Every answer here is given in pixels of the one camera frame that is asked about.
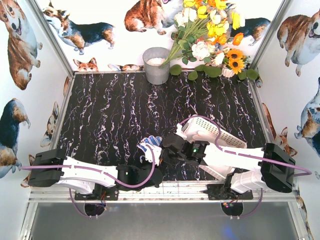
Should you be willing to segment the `white glove orange cuff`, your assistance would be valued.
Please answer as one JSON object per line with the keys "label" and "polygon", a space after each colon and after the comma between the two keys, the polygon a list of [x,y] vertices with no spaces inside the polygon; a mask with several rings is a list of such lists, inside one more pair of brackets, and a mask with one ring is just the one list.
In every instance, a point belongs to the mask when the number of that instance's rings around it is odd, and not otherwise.
{"label": "white glove orange cuff", "polygon": [[208,141],[208,135],[204,131],[198,131],[196,134],[192,135],[191,140],[195,141]]}

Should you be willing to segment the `blue dotted glove peace sign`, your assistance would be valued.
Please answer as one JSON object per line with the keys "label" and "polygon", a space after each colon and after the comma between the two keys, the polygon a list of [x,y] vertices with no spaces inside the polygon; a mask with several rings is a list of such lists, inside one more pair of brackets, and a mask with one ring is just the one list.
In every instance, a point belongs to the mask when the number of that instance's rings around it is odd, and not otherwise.
{"label": "blue dotted glove peace sign", "polygon": [[150,135],[149,137],[145,137],[141,140],[141,142],[137,145],[137,147],[142,150],[144,153],[146,153],[149,148],[147,145],[150,145],[152,147],[159,147],[162,142],[161,136],[153,136]]}

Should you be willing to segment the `white perforated storage basket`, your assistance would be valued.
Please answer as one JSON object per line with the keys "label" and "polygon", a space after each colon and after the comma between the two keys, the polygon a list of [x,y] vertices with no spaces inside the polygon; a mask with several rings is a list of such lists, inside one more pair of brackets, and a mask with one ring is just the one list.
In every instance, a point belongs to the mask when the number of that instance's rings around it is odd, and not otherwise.
{"label": "white perforated storage basket", "polygon": [[[187,136],[187,141],[192,143],[192,135],[195,135],[198,131],[203,131],[208,136],[208,141],[212,145],[217,144],[221,147],[232,147],[232,148],[247,148],[247,143],[241,139],[233,136],[232,134],[224,131],[223,129],[219,130],[210,121],[204,119],[200,116],[193,116],[184,123],[181,123],[182,131]],[[204,170],[207,174],[213,176],[219,181],[224,181],[228,174],[233,173],[235,168],[226,165],[217,165],[217,166],[207,166],[205,164],[199,165],[199,168]]]}

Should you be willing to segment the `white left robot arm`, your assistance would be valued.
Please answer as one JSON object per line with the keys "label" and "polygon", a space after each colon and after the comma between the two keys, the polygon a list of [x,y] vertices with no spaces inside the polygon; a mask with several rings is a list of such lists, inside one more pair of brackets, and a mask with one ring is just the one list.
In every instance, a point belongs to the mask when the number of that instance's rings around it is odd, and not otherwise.
{"label": "white left robot arm", "polygon": [[162,149],[141,143],[145,163],[141,167],[121,164],[102,166],[86,163],[65,155],[65,149],[53,149],[36,154],[33,163],[25,167],[29,174],[25,183],[31,187],[47,188],[61,185],[83,195],[90,195],[98,186],[121,191],[140,191],[159,187],[163,174],[158,169]]}

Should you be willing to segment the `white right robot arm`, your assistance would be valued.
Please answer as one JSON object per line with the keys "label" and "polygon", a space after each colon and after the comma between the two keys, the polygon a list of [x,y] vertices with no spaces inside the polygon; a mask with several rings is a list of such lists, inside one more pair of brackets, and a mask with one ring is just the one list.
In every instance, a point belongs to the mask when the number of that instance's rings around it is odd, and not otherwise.
{"label": "white right robot arm", "polygon": [[238,194],[266,188],[280,193],[292,192],[295,161],[277,145],[236,148],[218,143],[215,135],[203,131],[186,138],[171,133],[160,143],[160,160],[167,164],[184,161],[197,166]]}

